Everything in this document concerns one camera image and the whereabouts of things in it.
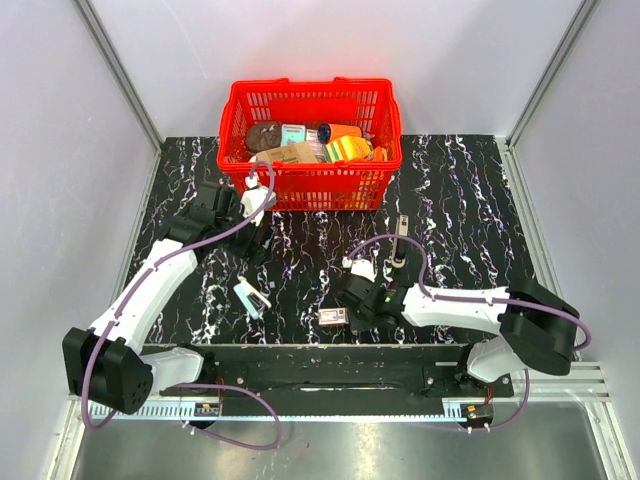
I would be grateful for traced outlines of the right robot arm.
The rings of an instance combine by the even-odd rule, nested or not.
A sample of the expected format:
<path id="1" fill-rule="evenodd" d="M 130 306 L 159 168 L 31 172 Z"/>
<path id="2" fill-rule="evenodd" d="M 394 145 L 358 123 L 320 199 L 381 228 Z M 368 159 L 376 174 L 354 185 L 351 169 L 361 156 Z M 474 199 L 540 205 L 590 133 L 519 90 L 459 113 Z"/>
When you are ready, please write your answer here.
<path id="1" fill-rule="evenodd" d="M 422 287 L 393 281 L 384 286 L 350 274 L 336 295 L 358 330 L 447 326 L 484 332 L 492 338 L 463 355 L 456 387 L 476 396 L 516 370 L 566 376 L 571 370 L 579 313 L 533 279 L 485 290 Z"/>

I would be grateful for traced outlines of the beige stapler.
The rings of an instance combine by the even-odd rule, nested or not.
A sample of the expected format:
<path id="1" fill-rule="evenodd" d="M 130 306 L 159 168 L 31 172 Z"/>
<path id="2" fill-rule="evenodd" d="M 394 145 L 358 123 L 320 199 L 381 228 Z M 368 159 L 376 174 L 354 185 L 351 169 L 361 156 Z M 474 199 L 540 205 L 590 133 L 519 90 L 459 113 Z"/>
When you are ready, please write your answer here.
<path id="1" fill-rule="evenodd" d="M 395 234 L 400 237 L 406 237 L 409 229 L 409 218 L 407 215 L 400 214 L 396 221 Z M 392 249 L 388 258 L 388 265 L 385 267 L 385 278 L 391 280 L 396 273 L 399 273 L 406 264 L 406 246 L 404 241 L 394 237 L 392 239 Z"/>

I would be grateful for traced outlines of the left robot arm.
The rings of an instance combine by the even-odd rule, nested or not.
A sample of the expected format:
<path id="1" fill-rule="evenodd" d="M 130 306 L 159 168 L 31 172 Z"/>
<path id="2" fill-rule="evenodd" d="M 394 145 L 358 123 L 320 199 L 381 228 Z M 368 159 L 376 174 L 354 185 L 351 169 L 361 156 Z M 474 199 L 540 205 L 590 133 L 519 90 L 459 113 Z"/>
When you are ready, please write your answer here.
<path id="1" fill-rule="evenodd" d="M 183 384 L 195 395 L 211 392 L 215 369 L 194 347 L 145 355 L 151 327 L 183 281 L 216 248 L 258 263 L 272 232 L 263 216 L 276 195 L 256 178 L 247 190 L 204 182 L 196 196 L 162 226 L 147 258 L 115 302 L 89 328 L 72 328 L 62 340 L 69 390 L 123 414 L 147 398 Z"/>

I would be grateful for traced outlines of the red white staple box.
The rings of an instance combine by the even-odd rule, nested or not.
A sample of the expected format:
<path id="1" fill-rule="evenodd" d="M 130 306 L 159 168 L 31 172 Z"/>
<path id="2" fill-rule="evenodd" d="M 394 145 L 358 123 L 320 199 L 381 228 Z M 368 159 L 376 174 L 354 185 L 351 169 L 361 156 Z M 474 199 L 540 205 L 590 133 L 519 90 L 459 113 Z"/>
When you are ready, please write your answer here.
<path id="1" fill-rule="evenodd" d="M 347 310 L 344 308 L 319 309 L 318 314 L 321 327 L 343 326 L 349 323 Z"/>

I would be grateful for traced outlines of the light blue stapler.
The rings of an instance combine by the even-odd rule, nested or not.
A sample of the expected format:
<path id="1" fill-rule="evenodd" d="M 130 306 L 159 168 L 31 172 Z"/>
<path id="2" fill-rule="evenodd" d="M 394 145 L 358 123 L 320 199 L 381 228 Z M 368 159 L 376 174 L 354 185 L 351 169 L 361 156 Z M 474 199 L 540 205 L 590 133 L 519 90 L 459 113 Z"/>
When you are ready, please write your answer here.
<path id="1" fill-rule="evenodd" d="M 253 320 L 262 319 L 264 312 L 272 307 L 271 302 L 244 277 L 239 277 L 238 280 L 233 291 Z"/>

